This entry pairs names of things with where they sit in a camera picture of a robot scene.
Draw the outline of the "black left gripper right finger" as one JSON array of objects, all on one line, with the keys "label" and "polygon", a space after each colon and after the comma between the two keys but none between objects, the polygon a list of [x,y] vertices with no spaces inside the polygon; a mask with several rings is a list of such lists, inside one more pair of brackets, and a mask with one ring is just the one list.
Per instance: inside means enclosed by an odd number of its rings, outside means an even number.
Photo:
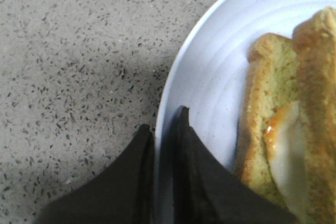
[{"label": "black left gripper right finger", "polygon": [[189,125],[188,113],[181,107],[172,127],[174,223],[299,222],[223,167]]}]

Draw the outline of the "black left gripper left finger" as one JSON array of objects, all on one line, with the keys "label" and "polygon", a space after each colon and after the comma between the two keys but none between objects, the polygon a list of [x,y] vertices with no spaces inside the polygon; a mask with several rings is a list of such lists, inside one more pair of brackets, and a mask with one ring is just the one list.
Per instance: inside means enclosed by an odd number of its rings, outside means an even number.
[{"label": "black left gripper left finger", "polygon": [[151,223],[154,139],[143,124],[126,149],[90,182],[49,203],[36,223]]}]

